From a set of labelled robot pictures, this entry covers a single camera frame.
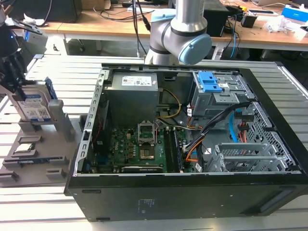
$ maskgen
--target slotted table surface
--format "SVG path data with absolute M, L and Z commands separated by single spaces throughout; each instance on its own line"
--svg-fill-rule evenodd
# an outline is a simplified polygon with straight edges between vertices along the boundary
M 52 79 L 64 112 L 70 118 L 87 114 L 101 63 L 142 64 L 138 58 L 44 55 L 31 63 L 28 79 Z M 273 62 L 202 61 L 204 66 L 249 68 L 275 102 L 280 112 L 308 148 L 308 92 L 283 67 Z M 19 131 L 19 115 L 5 98 L 0 103 L 0 165 Z M 308 228 L 308 196 L 301 196 L 265 218 L 208 218 L 198 220 L 132 221 L 89 224 L 72 197 L 63 187 L 0 189 L 0 228 L 17 229 L 16 221 L 40 222 L 34 227 L 77 228 L 87 230 L 250 230 L 261 228 Z

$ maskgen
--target motherboard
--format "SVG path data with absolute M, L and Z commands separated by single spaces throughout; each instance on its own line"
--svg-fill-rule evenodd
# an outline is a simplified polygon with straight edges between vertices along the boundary
M 142 142 L 144 139 L 154 142 Z M 182 146 L 186 142 L 183 129 L 156 128 L 152 132 L 151 128 L 145 127 L 138 132 L 138 128 L 115 128 L 112 131 L 109 153 L 98 152 L 93 166 L 96 166 L 99 173 L 177 172 L 182 169 Z

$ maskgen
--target white label sticker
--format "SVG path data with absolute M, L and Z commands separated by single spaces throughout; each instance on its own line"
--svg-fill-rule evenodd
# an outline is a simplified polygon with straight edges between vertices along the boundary
M 212 149 L 211 148 L 206 148 L 206 150 L 205 150 L 205 152 L 203 154 L 204 155 L 212 154 Z
M 151 76 L 124 76 L 122 77 L 122 86 L 152 86 Z
M 33 164 L 34 162 L 32 160 L 24 160 L 24 161 L 19 161 L 20 164 Z
M 42 105 L 43 99 L 39 94 L 26 95 L 26 100 L 18 103 L 26 117 L 31 121 L 50 121 L 50 114 L 46 107 Z
M 229 85 L 227 83 L 218 83 L 218 86 L 221 88 L 229 88 Z
M 201 166 L 200 166 L 198 163 L 196 164 L 196 170 L 197 170 L 198 172 L 201 172 L 201 170 L 202 170 Z

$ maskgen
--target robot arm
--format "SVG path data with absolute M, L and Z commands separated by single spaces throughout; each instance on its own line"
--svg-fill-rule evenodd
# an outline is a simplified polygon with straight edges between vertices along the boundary
M 25 94 L 21 86 L 26 83 L 26 65 L 11 29 L 23 29 L 25 41 L 30 40 L 36 44 L 38 41 L 46 44 L 47 37 L 33 25 L 6 18 L 0 6 L 0 93 L 14 93 L 16 101 L 23 101 Z
M 203 17 L 205 0 L 177 0 L 176 9 L 152 13 L 146 64 L 196 64 L 212 47 Z

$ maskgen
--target power supply label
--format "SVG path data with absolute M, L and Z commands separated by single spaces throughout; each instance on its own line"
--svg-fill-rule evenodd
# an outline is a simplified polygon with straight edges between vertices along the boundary
M 122 77 L 122 86 L 152 86 L 151 76 L 124 76 Z
M 18 102 L 26 117 L 31 121 L 50 121 L 51 116 L 44 104 L 47 102 L 41 95 L 26 95 L 25 101 Z

